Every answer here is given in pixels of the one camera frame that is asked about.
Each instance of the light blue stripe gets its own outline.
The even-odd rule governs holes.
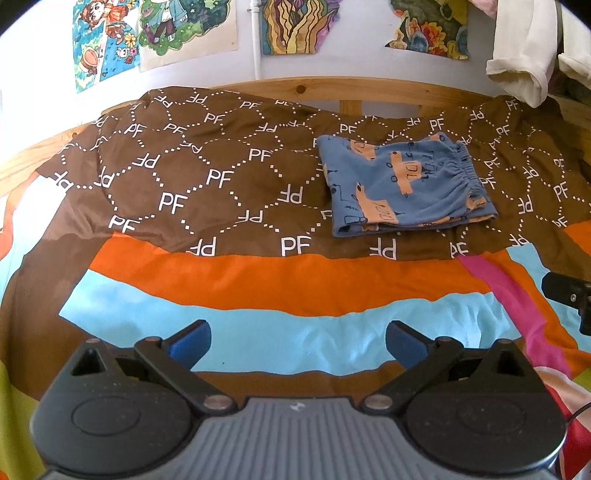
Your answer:
[[[509,247],[507,249],[509,256],[514,262],[517,262],[525,267],[527,273],[535,282],[535,287],[542,292],[542,278],[550,270],[548,270],[541,262],[538,252],[536,251],[533,244],[525,244],[520,247]],[[574,308],[562,305],[554,300],[548,300],[552,309],[556,312],[556,315],[560,319],[560,323],[569,333],[569,335],[575,339],[579,350],[585,352],[591,352],[591,337],[582,335],[579,332],[579,326],[581,325],[581,317],[579,312]]]
[[[0,260],[0,299],[24,256],[47,230],[65,195],[64,189],[45,177],[37,177],[25,190],[12,216],[12,247],[6,257]]]
[[[297,317],[274,310],[182,306],[93,271],[84,275],[60,315],[119,347],[149,335],[166,338],[206,319],[212,347],[195,371],[348,375],[375,369],[392,359],[385,347],[392,319],[432,338],[452,336],[471,348],[489,347],[498,337],[520,337],[492,293],[450,294],[435,302],[400,300],[341,317]]]

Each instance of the bedsheet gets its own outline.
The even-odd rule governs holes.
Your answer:
[[[402,370],[401,319],[468,347],[515,339],[565,415],[591,400],[591,338],[548,301],[548,269],[591,280],[591,191],[564,125],[510,97],[410,119],[344,116],[170,87],[97,119],[5,200],[0,233],[0,478],[41,471],[35,405],[87,337],[131,346],[195,319],[196,375],[234,396],[349,395]],[[463,141],[499,217],[436,231],[331,233],[316,138]],[[589,478],[591,412],[563,478]]]

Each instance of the flower drawing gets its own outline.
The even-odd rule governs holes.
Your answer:
[[[123,41],[125,42],[125,45],[127,45],[129,48],[135,47],[136,38],[135,35],[133,35],[133,33],[127,32],[123,37]]]
[[[401,19],[387,47],[468,58],[466,5],[459,0],[390,0]]]

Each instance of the folded shorts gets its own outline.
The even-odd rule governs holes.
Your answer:
[[[498,215],[462,142],[317,139],[332,195],[333,235],[446,228]]]

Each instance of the wooden headboard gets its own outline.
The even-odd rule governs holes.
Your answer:
[[[371,77],[293,77],[234,83],[215,88],[290,102],[338,100],[340,113],[344,115],[361,115],[363,102],[417,105],[419,115],[430,115],[449,107],[477,105],[489,99],[480,93],[451,87]],[[564,119],[573,124],[572,137],[568,141],[583,151],[584,159],[591,164],[591,108],[565,98],[556,100]],[[129,105],[133,101],[120,103],[102,113]],[[41,141],[1,165],[0,196],[26,180],[35,168],[49,160],[87,125],[74,127]]]

